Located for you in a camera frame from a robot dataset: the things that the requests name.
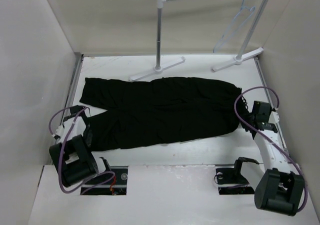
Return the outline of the black trousers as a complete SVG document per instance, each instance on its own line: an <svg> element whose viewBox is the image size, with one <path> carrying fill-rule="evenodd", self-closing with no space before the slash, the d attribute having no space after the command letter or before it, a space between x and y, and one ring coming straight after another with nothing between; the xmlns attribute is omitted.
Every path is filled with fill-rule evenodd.
<svg viewBox="0 0 320 225"><path fill-rule="evenodd" d="M199 77L128 82L86 78L80 102L103 112L89 118L95 152L223 136L239 126L242 90Z"/></svg>

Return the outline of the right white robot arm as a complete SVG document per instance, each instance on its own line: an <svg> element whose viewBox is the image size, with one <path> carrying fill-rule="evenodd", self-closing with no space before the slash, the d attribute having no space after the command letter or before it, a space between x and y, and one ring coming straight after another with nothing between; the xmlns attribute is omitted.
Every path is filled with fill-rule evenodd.
<svg viewBox="0 0 320 225"><path fill-rule="evenodd" d="M231 194L253 189L254 204L265 210L295 216L305 188L305 180L290 167L285 152L280 148L276 111L267 102L255 101L247 127L259 148L262 163L253 158L239 157L232 167L216 170L214 182Z"/></svg>

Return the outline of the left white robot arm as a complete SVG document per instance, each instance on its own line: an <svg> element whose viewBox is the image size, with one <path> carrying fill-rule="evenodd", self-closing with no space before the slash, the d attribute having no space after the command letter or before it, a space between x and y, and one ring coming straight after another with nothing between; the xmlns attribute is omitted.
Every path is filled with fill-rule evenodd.
<svg viewBox="0 0 320 225"><path fill-rule="evenodd" d="M105 167L98 165L90 151L93 138L87 106L71 106L57 111L48 122L48 130L55 139L49 147L49 155L58 174L60 189L70 194L85 183L99 182L88 189L105 185L116 180L107 160L101 157Z"/></svg>

